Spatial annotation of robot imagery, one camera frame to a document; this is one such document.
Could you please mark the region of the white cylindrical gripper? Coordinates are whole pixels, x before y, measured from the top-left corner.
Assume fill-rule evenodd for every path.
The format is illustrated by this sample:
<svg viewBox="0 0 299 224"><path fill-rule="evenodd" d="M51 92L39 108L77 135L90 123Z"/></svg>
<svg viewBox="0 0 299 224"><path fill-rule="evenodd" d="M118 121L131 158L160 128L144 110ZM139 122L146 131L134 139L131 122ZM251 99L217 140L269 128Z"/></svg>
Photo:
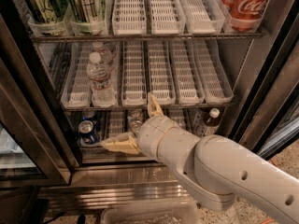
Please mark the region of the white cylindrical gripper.
<svg viewBox="0 0 299 224"><path fill-rule="evenodd" d="M137 142L132 133L121 133L101 141L100 145L112 152L139 154L141 151L147 157L157 160L158 146L163 137L178 125L169 117L163 116L164 112L152 92L148 93L148 114L150 119L139 128Z"/></svg>

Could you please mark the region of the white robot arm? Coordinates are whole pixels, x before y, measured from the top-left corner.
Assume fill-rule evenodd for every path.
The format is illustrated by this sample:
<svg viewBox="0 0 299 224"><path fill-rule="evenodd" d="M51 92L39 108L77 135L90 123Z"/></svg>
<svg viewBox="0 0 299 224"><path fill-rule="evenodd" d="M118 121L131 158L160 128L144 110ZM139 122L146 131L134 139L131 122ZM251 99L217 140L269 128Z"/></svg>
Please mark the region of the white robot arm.
<svg viewBox="0 0 299 224"><path fill-rule="evenodd" d="M141 153L166 165L188 193L213 211L247 200L279 224L299 224L299 179L226 137L198 137L180 128L148 95L148 114L138 133L121 133L100 145Z"/></svg>

